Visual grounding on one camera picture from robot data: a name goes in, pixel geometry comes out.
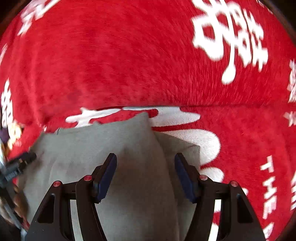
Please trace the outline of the person left hand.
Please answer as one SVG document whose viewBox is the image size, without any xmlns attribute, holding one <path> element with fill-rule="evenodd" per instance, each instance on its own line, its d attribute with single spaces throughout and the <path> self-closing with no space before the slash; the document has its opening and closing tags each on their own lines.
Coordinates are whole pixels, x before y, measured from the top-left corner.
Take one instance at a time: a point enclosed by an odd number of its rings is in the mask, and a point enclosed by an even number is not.
<svg viewBox="0 0 296 241">
<path fill-rule="evenodd" d="M 27 218 L 27 214 L 28 214 L 28 203 L 26 200 L 26 197 L 23 194 L 23 191 L 20 190 L 20 188 L 17 185 L 13 185 L 14 188 L 14 204 L 15 204 L 15 208 L 14 211 L 16 212 L 16 214 L 19 217 L 22 218 Z M 10 218 L 9 214 L 7 213 L 7 211 L 4 208 L 4 201 L 1 198 L 1 216 L 10 224 L 14 225 L 13 220 Z"/>
</svg>

